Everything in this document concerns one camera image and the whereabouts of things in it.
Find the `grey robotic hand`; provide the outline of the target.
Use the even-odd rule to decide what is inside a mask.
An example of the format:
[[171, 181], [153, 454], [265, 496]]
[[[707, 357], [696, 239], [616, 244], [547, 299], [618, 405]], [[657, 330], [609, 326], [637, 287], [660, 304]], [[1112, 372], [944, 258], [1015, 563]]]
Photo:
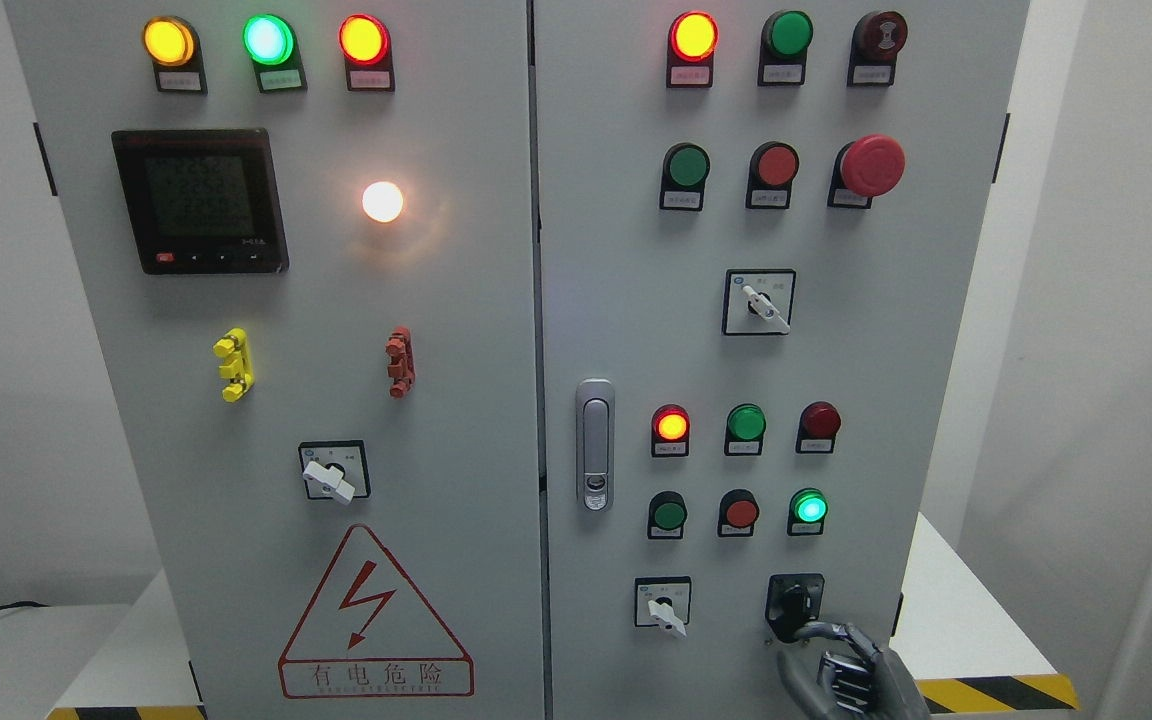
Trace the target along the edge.
[[817, 670], [799, 653], [776, 653], [776, 673], [788, 697], [808, 719], [929, 719], [927, 702], [914, 675], [890, 647], [877, 644], [859, 626], [810, 621], [795, 641], [846, 642], [851, 653], [824, 651]]

